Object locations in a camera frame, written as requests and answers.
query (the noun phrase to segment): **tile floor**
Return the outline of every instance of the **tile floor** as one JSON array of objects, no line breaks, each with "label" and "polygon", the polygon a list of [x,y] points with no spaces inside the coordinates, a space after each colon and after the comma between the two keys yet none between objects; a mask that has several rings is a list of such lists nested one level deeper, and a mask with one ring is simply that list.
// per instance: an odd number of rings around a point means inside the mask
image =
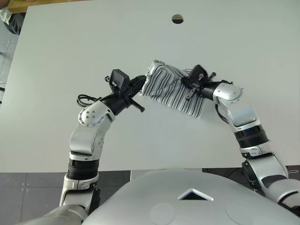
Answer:
[{"label": "tile floor", "polygon": [[[18,35],[9,33],[3,22],[0,21],[0,87],[5,88],[6,86],[18,38]],[[3,94],[0,91],[0,101],[2,101]]]},{"label": "tile floor", "polygon": [[[18,36],[10,34],[0,22],[0,87],[6,86],[17,41]],[[0,91],[0,101],[2,98],[3,92]],[[288,169],[299,170],[300,166]],[[241,169],[204,169],[204,172],[224,177],[230,175],[230,179],[248,187]],[[64,175],[65,173],[0,173],[1,225],[13,225],[36,218],[56,208],[60,200]],[[291,173],[290,176],[300,180],[299,173]],[[105,202],[129,180],[130,171],[100,172],[98,183],[101,189],[100,203]]]}]

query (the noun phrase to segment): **striped cloth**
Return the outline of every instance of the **striped cloth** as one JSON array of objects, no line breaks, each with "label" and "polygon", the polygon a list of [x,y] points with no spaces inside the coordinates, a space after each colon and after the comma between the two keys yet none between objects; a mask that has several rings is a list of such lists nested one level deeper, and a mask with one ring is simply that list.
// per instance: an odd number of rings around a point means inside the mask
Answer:
[{"label": "striped cloth", "polygon": [[181,83],[181,78],[188,76],[188,70],[179,70],[155,60],[148,68],[146,76],[147,80],[142,88],[143,96],[149,96],[196,118],[200,117],[204,99],[194,94],[189,101],[185,100],[190,89]]}]

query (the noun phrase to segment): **table surface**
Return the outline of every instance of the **table surface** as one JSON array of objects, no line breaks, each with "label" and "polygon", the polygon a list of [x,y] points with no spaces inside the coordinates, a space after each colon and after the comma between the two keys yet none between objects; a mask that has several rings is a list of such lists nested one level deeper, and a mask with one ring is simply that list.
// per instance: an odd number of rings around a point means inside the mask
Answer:
[{"label": "table surface", "polygon": [[[0,110],[0,172],[67,170],[78,94],[110,93],[120,68],[144,74],[151,61],[201,64],[244,87],[271,145],[300,164],[300,6],[295,0],[102,0],[30,7]],[[171,17],[181,14],[184,23]],[[196,120],[148,97],[106,133],[101,170],[240,166],[230,128],[204,105]]]},{"label": "table surface", "polygon": [[7,8],[12,13],[23,13],[27,11],[27,8],[29,6],[70,2],[70,1],[86,1],[86,0],[34,0],[34,1],[10,0]]}]

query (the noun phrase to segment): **silver cover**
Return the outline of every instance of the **silver cover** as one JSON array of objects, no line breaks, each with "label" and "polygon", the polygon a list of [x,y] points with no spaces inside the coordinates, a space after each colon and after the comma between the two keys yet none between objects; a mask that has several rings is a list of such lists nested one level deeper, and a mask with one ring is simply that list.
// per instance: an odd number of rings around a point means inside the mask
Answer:
[{"label": "silver cover", "polygon": [[[179,200],[189,189],[213,198]],[[148,172],[129,182],[83,225],[299,225],[300,218],[234,181],[188,170]]]}]

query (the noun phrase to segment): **black bracket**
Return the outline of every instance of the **black bracket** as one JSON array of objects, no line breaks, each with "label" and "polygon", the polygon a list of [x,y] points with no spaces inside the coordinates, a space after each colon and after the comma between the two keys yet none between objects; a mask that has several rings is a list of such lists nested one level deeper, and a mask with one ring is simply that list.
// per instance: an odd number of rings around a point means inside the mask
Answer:
[{"label": "black bracket", "polygon": [[109,82],[114,95],[126,101],[126,107],[133,105],[141,112],[145,111],[145,108],[132,98],[142,89],[146,81],[146,76],[141,75],[130,80],[129,76],[121,70],[113,69],[111,76],[105,77],[105,81]]}]

